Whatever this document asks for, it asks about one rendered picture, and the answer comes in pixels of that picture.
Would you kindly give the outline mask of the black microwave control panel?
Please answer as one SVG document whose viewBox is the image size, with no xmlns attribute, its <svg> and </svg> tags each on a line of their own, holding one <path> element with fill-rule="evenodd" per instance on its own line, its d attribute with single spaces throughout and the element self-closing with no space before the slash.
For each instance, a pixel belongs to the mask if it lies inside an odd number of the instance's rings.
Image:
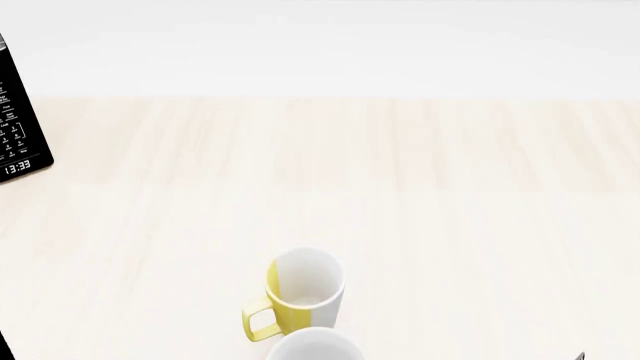
<svg viewBox="0 0 640 360">
<path fill-rule="evenodd" d="M 0 184 L 53 164 L 14 59 L 0 35 Z"/>
</svg>

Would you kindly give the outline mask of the yellow and white mug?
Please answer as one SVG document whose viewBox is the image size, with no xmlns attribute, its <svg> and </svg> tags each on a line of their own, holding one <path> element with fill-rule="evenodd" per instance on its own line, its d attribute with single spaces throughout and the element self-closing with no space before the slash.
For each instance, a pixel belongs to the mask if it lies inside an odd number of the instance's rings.
<svg viewBox="0 0 640 360">
<path fill-rule="evenodd" d="M 327 251 L 301 247 L 275 257 L 265 275 L 265 296 L 242 309 L 249 341 L 335 326 L 346 288 L 342 263 Z"/>
</svg>

